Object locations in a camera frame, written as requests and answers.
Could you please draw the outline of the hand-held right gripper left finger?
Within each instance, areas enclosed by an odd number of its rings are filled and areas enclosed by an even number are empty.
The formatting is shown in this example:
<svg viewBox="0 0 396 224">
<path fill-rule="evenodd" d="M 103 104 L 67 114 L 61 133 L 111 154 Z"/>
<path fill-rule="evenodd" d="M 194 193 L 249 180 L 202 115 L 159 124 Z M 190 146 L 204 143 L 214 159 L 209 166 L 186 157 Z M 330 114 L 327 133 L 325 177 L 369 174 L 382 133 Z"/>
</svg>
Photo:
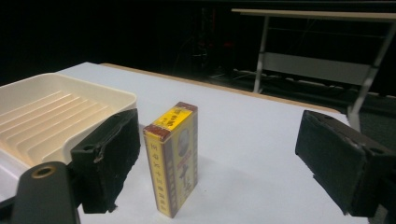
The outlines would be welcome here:
<svg viewBox="0 0 396 224">
<path fill-rule="evenodd" d="M 81 184 L 78 200 L 86 214 L 117 208 L 116 200 L 139 153 L 136 108 L 109 117 L 71 149 L 72 169 Z"/>
</svg>

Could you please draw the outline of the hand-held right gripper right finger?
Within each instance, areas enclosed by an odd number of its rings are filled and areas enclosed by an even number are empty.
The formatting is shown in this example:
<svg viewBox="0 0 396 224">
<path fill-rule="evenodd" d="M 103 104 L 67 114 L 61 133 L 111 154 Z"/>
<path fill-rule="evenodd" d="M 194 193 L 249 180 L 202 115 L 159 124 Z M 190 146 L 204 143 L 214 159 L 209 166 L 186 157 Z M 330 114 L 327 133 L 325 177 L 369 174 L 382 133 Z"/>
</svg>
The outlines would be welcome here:
<svg viewBox="0 0 396 224">
<path fill-rule="evenodd" d="M 295 154 L 345 214 L 396 217 L 396 152 L 310 110 L 302 115 Z"/>
</svg>

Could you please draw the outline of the white metal frame table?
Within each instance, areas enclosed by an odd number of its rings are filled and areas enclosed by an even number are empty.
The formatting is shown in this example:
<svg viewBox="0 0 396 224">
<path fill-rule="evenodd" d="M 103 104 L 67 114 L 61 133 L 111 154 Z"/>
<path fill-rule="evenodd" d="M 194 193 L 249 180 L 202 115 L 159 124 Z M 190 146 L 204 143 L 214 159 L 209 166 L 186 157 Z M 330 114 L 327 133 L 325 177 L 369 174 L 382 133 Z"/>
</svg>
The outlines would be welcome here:
<svg viewBox="0 0 396 224">
<path fill-rule="evenodd" d="M 335 12 L 335 11 L 301 11 L 236 8 L 235 13 L 245 16 L 263 17 L 262 39 L 258 53 L 253 91 L 261 91 L 262 71 L 277 71 L 303 77 L 326 79 L 346 84 L 358 85 L 359 94 L 352 105 L 347 108 L 348 122 L 352 128 L 361 128 L 360 111 L 371 89 L 380 65 L 386 56 L 391 41 L 396 36 L 396 13 L 380 12 Z M 316 19 L 333 21 L 368 21 L 384 22 L 389 25 L 386 36 L 369 64 L 337 62 L 303 56 L 293 56 L 268 52 L 266 50 L 269 22 L 272 18 Z"/>
</svg>

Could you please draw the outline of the yellow and brown small box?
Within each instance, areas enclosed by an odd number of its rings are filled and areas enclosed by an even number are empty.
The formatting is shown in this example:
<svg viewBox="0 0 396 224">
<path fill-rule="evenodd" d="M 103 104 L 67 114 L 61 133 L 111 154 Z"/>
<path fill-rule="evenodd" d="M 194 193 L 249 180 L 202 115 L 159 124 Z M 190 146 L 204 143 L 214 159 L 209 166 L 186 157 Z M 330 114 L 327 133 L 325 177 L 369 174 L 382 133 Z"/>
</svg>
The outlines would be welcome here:
<svg viewBox="0 0 396 224">
<path fill-rule="evenodd" d="M 157 209 L 173 218 L 198 183 L 198 107 L 177 103 L 143 135 Z"/>
</svg>

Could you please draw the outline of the cream ribbed plastic tray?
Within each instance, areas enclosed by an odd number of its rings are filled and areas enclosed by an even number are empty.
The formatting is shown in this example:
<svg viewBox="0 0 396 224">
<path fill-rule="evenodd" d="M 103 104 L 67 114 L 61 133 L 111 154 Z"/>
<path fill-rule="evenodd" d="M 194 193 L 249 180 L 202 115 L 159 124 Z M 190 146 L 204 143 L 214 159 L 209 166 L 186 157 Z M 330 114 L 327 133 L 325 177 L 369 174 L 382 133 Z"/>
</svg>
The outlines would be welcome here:
<svg viewBox="0 0 396 224">
<path fill-rule="evenodd" d="M 0 87 L 0 151 L 25 167 L 71 161 L 70 150 L 109 117 L 136 107 L 136 95 L 43 74 Z"/>
</svg>

